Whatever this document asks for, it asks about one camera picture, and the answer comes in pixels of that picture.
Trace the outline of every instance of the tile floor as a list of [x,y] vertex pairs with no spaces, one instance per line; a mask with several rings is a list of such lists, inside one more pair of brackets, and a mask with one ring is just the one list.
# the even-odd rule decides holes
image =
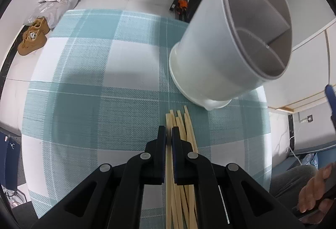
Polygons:
[[[175,18],[169,11],[172,0],[81,0],[75,9],[110,8],[153,13]],[[27,89],[42,49],[27,56],[16,54],[9,69],[0,100],[0,126],[21,135]],[[273,165],[286,157],[289,138],[287,114],[270,111],[273,140]]]

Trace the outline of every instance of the human hand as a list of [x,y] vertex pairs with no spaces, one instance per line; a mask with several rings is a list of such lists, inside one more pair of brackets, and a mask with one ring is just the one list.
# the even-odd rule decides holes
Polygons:
[[[311,210],[315,207],[316,201],[321,199],[325,191],[325,180],[329,178],[334,164],[330,163],[326,167],[317,171],[315,177],[311,178],[307,185],[304,186],[299,193],[299,210],[301,213]],[[302,219],[303,223],[318,224],[324,218],[328,210],[331,208],[334,200],[324,199],[320,205],[319,210]]]

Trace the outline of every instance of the teal and white tablecloth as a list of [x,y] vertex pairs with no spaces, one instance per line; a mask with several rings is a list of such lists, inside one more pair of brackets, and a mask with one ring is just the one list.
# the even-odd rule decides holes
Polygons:
[[[142,152],[170,109],[187,105],[201,154],[236,162],[267,190],[272,146],[263,87],[206,111],[175,87],[171,48],[188,24],[145,13],[71,10],[46,45],[22,123],[27,185],[41,217],[102,163]],[[164,186],[145,186],[142,228],[164,228]]]

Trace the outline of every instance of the bundle of chopsticks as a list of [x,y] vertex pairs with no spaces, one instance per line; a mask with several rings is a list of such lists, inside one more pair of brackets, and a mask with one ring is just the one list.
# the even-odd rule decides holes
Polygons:
[[187,106],[184,115],[173,110],[166,114],[167,148],[166,148],[166,229],[171,229],[173,218],[174,229],[184,229],[183,215],[187,229],[197,229],[196,204],[193,185],[177,186],[174,183],[173,160],[171,148],[171,129],[178,126],[181,140],[191,143],[193,151],[198,153],[195,134]]

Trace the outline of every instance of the white plastic container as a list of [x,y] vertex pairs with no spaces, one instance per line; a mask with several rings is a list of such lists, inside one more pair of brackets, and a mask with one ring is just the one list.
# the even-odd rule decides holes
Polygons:
[[169,70],[186,98],[212,110],[279,78],[291,47],[286,0],[202,0]]

